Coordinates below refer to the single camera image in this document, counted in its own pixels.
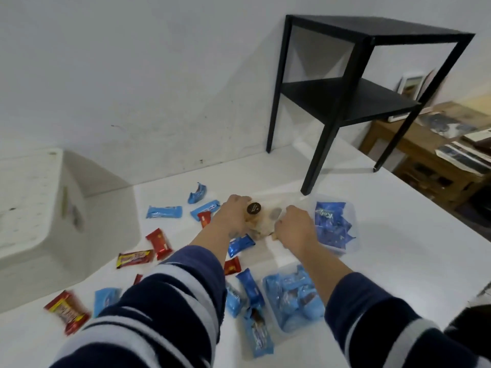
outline navy and white striped sweater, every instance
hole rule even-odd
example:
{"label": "navy and white striped sweater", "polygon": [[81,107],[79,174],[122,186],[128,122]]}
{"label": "navy and white striped sweater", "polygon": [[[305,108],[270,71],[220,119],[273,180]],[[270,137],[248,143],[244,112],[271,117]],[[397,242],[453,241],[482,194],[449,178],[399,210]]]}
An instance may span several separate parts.
{"label": "navy and white striped sweater", "polygon": [[[217,258],[184,247],[71,337],[52,368],[210,367],[225,295]],[[353,368],[491,368],[359,273],[336,286],[325,319]]]}

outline white tabletop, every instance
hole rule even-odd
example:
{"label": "white tabletop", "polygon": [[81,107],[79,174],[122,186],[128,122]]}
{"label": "white tabletop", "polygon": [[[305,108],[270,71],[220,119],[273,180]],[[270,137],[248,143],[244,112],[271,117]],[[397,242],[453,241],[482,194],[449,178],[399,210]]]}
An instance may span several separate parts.
{"label": "white tabletop", "polygon": [[[297,148],[304,154],[311,153],[304,145]],[[198,181],[208,187],[204,202],[214,198],[223,202],[233,193],[253,196],[295,192],[302,185],[308,164],[296,148],[289,146],[269,155],[257,154],[137,185],[134,188],[142,239],[136,249],[150,248],[144,235],[157,227],[162,228],[175,249],[194,238],[201,225],[188,214],[194,206],[186,200]],[[373,173],[373,164],[365,155],[336,139],[328,155],[327,168],[316,184],[319,192],[345,198],[356,209],[361,249],[344,255],[342,260],[404,298],[420,315],[445,327],[491,280],[491,245],[386,170]],[[184,214],[182,219],[145,219],[149,205],[183,205]],[[261,277],[295,259],[279,242],[268,239],[266,245],[256,245],[240,253],[240,260],[243,268],[250,267],[255,277]],[[155,262],[116,270],[112,261],[72,289],[91,309],[94,291],[107,286],[125,289],[132,284],[136,273],[154,265]],[[62,323],[43,310],[54,295],[0,315],[2,367],[30,368],[51,362],[66,340]],[[301,363],[347,366],[323,322],[291,338],[283,336],[276,343],[274,355],[252,361],[244,345],[239,319],[225,315],[215,366],[280,367]]]}

